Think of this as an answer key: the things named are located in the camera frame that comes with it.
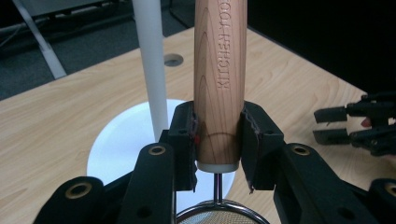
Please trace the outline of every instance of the white circular base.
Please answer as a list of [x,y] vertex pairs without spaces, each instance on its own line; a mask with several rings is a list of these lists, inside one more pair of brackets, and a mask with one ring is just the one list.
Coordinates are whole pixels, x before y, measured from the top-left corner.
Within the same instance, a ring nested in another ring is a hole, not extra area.
[[[167,100],[168,122],[171,123],[175,108],[184,103]],[[88,158],[87,175],[108,184],[134,169],[140,149],[154,143],[149,103],[133,106],[117,115],[100,132],[93,143]],[[195,193],[177,193],[177,212],[207,200],[213,200],[213,174],[197,171],[198,184]],[[223,196],[233,183],[234,173],[223,175]]]

